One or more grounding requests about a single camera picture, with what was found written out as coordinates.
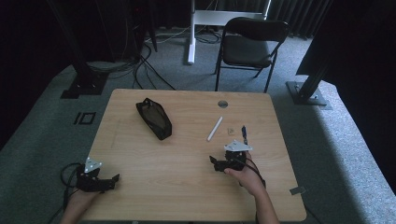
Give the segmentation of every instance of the table top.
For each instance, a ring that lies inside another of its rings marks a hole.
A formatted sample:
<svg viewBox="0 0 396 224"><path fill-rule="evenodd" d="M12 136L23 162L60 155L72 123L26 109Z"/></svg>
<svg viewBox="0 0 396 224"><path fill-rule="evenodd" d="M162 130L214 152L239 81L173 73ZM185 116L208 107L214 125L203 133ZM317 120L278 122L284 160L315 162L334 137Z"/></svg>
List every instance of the table top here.
<svg viewBox="0 0 396 224"><path fill-rule="evenodd" d="M173 125L160 141L135 104L161 104ZM228 106L221 108L219 101ZM206 141L219 117L221 124ZM243 142L247 128L252 159L266 180L281 221L304 220L297 182L271 98L263 93L114 90L92 144L99 178L120 174L114 190L100 195L86 220L251 221L255 202L236 180L216 172L209 156L224 160L224 145Z"/></svg>

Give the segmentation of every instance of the black tripod base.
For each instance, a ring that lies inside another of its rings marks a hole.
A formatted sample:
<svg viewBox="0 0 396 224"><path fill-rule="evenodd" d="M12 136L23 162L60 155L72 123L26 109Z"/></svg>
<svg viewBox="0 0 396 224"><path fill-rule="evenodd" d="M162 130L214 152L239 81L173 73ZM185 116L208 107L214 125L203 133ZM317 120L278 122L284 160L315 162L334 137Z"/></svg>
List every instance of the black tripod base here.
<svg viewBox="0 0 396 224"><path fill-rule="evenodd" d="M81 86L76 76L69 90L62 93L61 99L77 99L80 95L100 95L106 85L107 77L108 73L94 74L90 84Z"/></svg>
<svg viewBox="0 0 396 224"><path fill-rule="evenodd" d="M289 81L286 82L286 85L288 86L291 98L296 105L319 105L321 109L332 109L329 102L323 98L319 89L316 89L311 97L305 99L301 98L299 94L300 88L304 85L303 82Z"/></svg>

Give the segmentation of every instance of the person's arm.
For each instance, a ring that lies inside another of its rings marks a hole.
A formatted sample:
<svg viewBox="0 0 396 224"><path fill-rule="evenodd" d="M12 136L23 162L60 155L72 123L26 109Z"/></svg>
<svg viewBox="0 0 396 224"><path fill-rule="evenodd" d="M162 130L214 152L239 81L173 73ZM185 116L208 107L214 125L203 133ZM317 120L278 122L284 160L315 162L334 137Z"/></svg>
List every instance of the person's arm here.
<svg viewBox="0 0 396 224"><path fill-rule="evenodd" d="M251 156L248 152L247 158L247 164L254 167L253 163L250 161ZM247 192L253 195L256 202L257 219L260 224L279 223L275 209L271 203L270 196L268 195L262 180L256 173L246 166L242 171L235 171L227 168L224 170L224 173L237 179L239 183L245 187Z"/></svg>
<svg viewBox="0 0 396 224"><path fill-rule="evenodd" d="M70 196L69 203L64 210L61 224L76 224L84 215L85 211L91 206L99 192L85 192L77 190Z"/></svg>

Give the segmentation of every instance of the black cable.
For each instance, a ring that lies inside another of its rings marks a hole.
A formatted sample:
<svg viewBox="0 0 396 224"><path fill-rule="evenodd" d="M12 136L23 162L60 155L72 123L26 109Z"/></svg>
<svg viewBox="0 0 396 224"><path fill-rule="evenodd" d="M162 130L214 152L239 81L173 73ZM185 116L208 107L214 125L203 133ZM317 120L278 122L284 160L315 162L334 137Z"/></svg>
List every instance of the black cable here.
<svg viewBox="0 0 396 224"><path fill-rule="evenodd" d="M175 89L169 82L167 82L167 81L157 72L157 70L155 70L155 68L147 61L147 59L148 59L149 56L151 55L152 50L151 50L151 47L149 47L147 44L144 44L144 46L145 46L146 48L148 48L148 56L143 57L143 56L140 55L140 61L141 61L141 63L140 63L140 64L136 67L136 69L134 70L134 83L133 83L133 85L132 85L132 88L134 88L134 84L137 83L137 85L140 87L140 89L143 90L142 85L140 84L139 80L137 79L137 72L138 72L140 66L141 66L142 64L144 64L145 66L148 65L148 67L154 72L154 74L155 74L160 80L162 80L166 85L168 85L172 90L175 91L176 89ZM152 82L151 78L149 77L149 73L148 73L148 72L147 72L147 77L148 77L148 80L150 81L151 85L154 87L154 89L157 89L157 88L155 87L154 83Z"/></svg>
<svg viewBox="0 0 396 224"><path fill-rule="evenodd" d="M115 72L122 72L122 71L131 71L134 68L135 61L134 60L129 60L126 63L123 63L121 65L112 66L112 67L97 67L97 66L91 65L89 63L87 63L87 65L91 68L91 70L93 72L97 72L97 73L115 73Z"/></svg>
<svg viewBox="0 0 396 224"><path fill-rule="evenodd" d="M65 185L65 186L67 186L67 183L64 181L64 171L67 169L67 168L69 168L69 167L71 167L71 166L75 166L75 165L81 165L81 163L78 163L78 162L73 162L73 163L70 163L70 164L68 164L68 165L66 165L64 168L62 168L62 170L61 170L61 181L62 181L62 183Z"/></svg>
<svg viewBox="0 0 396 224"><path fill-rule="evenodd" d="M157 75L157 77L159 77L164 83L166 83L166 85L168 85L170 88L172 88L172 90L176 90L169 82L167 82L163 77L160 76L160 74L155 70L155 68L147 61L147 59L143 58L142 56L140 56L141 59L144 60L144 62L146 64L148 64L148 66L152 69L152 71L154 71L155 75Z"/></svg>
<svg viewBox="0 0 396 224"><path fill-rule="evenodd" d="M119 79L119 78L122 78L122 77L126 77L129 74L131 74L133 71L134 71L134 69L132 68L130 71L127 71L125 74L122 74L122 75L120 75L118 77L109 77L107 80L114 80L114 79Z"/></svg>
<svg viewBox="0 0 396 224"><path fill-rule="evenodd" d="M64 181L64 171L65 171L67 168L69 168L69 167L71 167L71 166L75 166L75 165L81 165L81 163L78 163L78 162L70 163L70 164L66 165L64 168L62 168L62 170L61 170L61 174L60 174L60 176L61 176L61 181L62 181L62 183L66 186L66 190L64 191L64 193L67 192L67 195L66 195L66 196L64 195L64 201L65 201L65 200L68 200L68 199L70 198L71 195L73 195L74 193L76 193L76 192L78 191L78 189L77 189L77 190L75 190L74 192L72 192L71 194L68 194L69 188L74 188L74 187L75 187L75 186L72 186L72 185L71 185L71 181L72 181L72 179L73 179L73 176L76 174L77 168L75 168L75 169L73 170L73 172L70 174L70 176L69 176L67 182ZM47 223L48 223L48 224L52 223L53 220L54 220L57 216L59 216L59 214L61 213L61 211L62 211L63 209L65 209L64 204L63 204L62 206L60 206L59 209L49 218L49 221L48 221Z"/></svg>
<svg viewBox="0 0 396 224"><path fill-rule="evenodd" d="M168 35L157 35L157 39L165 39L165 41L173 38L189 38L191 33L180 33L180 34L169 34ZM216 39L215 40L208 40L202 37L199 37L200 35L213 35ZM198 32L195 32L195 39L199 42L205 43L205 44L218 44L221 41L221 34L213 31L205 31L205 30L200 30Z"/></svg>
<svg viewBox="0 0 396 224"><path fill-rule="evenodd" d="M244 164L247 168L249 168L249 169L252 170L254 173L256 173L256 175L259 176L260 180L261 180L262 183L264 184L264 187L266 188L265 180L262 178L262 175L260 175L260 172L259 172L259 170L257 169L256 164L255 164L252 160L250 160L250 161L254 164L254 166L256 166L256 169L254 169L254 168L253 168L252 166L250 166L249 164L247 164L247 163L245 163L245 162L242 162L242 161L240 161L240 160L238 160L238 159L235 159L235 158L232 158L231 161L237 161L237 162L239 162L239 163L241 163L241 164Z"/></svg>
<svg viewBox="0 0 396 224"><path fill-rule="evenodd" d="M304 207L305 207L306 211L308 211L308 212L312 215L312 217L314 217L314 219L317 220L318 223L320 223L320 224L322 223L322 222L319 220L319 218L318 218L317 216L315 216L315 214L305 205L305 203L304 203Z"/></svg>

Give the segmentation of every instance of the white pen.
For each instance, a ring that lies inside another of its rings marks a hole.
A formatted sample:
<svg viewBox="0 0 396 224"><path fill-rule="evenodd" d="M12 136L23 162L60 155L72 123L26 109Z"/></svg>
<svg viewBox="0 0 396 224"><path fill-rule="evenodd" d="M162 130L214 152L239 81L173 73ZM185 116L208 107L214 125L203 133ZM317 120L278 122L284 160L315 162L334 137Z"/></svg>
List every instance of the white pen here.
<svg viewBox="0 0 396 224"><path fill-rule="evenodd" d="M212 139L213 134L216 132L216 130L218 129L220 123L222 121L222 117L219 118L218 122L216 123L215 127L213 128L212 132L210 132L209 136L207 137L207 141L210 141L210 139Z"/></svg>

